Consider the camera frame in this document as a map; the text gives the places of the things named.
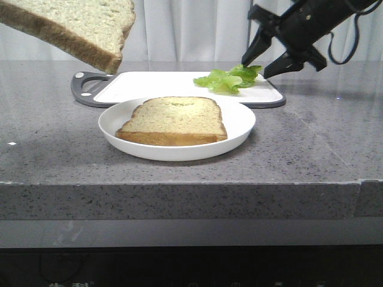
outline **plate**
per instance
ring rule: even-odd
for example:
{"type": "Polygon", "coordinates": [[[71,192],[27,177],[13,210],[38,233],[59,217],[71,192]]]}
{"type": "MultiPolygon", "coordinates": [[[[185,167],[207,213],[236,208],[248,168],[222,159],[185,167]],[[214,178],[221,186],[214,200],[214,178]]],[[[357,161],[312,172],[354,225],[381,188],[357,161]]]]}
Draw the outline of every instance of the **plate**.
{"type": "Polygon", "coordinates": [[[107,141],[127,154],[160,161],[189,161],[215,157],[231,151],[243,143],[256,123],[253,111],[234,100],[214,99],[220,106],[222,120],[227,132],[224,141],[190,146],[157,146],[129,142],[114,136],[134,109],[149,97],[128,100],[106,109],[99,117],[99,127],[107,141]]]}

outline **floating bread slice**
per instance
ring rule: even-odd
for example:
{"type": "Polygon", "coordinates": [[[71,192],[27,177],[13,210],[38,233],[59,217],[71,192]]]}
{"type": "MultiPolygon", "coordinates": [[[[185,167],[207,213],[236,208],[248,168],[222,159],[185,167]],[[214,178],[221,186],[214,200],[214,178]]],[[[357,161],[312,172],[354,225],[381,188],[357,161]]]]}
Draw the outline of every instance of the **floating bread slice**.
{"type": "Polygon", "coordinates": [[[115,136],[147,145],[202,145],[227,139],[217,103],[205,97],[158,97],[145,101],[115,136]]]}
{"type": "Polygon", "coordinates": [[[132,0],[0,0],[0,22],[114,74],[135,12],[132,0]]]}

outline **curtain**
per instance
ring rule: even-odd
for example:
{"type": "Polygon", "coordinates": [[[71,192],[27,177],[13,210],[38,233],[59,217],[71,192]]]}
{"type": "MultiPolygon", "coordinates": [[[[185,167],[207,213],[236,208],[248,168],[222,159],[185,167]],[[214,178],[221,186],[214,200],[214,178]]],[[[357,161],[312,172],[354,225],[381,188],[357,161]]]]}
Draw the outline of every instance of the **curtain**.
{"type": "MultiPolygon", "coordinates": [[[[257,23],[247,20],[252,4],[282,14],[291,1],[284,0],[133,0],[136,22],[123,49],[125,61],[241,61],[257,23]]],[[[383,60],[383,5],[360,17],[361,38],[352,60],[383,60]]],[[[333,55],[342,60],[354,40],[352,18],[334,30],[333,55]]],[[[330,36],[315,46],[327,57],[330,36]]],[[[284,52],[273,39],[257,60],[271,61],[284,52]]],[[[0,59],[73,60],[58,48],[0,24],[0,59]]]]}

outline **bread crust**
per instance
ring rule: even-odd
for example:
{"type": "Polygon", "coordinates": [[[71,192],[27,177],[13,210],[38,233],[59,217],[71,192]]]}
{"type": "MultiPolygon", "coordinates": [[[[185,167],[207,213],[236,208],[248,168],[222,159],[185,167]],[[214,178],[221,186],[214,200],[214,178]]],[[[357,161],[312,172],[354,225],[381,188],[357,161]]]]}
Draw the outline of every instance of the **bread crust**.
{"type": "Polygon", "coordinates": [[[9,27],[48,42],[97,69],[108,74],[115,74],[122,61],[121,50],[124,47],[125,39],[135,21],[133,9],[132,4],[132,19],[123,28],[123,38],[119,43],[121,48],[117,55],[103,50],[50,19],[2,0],[0,0],[0,21],[9,27]]]}
{"type": "Polygon", "coordinates": [[[217,105],[215,101],[214,105],[218,107],[218,119],[220,121],[220,133],[175,133],[175,132],[144,132],[144,131],[125,131],[124,128],[129,124],[130,121],[137,118],[139,110],[143,107],[143,104],[150,103],[152,100],[146,100],[141,105],[137,106],[132,112],[131,119],[123,124],[123,126],[118,129],[115,133],[115,136],[120,139],[124,139],[129,142],[136,142],[139,144],[146,145],[160,145],[160,146],[187,146],[187,145],[203,145],[211,144],[213,142],[219,142],[227,139],[226,128],[222,122],[222,113],[221,108],[217,105]]]}

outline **lettuce leaf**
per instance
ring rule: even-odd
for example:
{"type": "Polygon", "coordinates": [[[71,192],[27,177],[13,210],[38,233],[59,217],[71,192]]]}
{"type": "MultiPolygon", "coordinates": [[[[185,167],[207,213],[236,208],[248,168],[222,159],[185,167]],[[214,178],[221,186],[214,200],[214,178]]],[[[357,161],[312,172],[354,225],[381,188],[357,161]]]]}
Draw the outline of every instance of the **lettuce leaf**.
{"type": "Polygon", "coordinates": [[[213,69],[205,77],[195,78],[193,82],[199,87],[206,87],[213,93],[239,93],[239,88],[249,88],[255,84],[255,78],[261,66],[244,67],[237,65],[229,72],[213,69]]]}

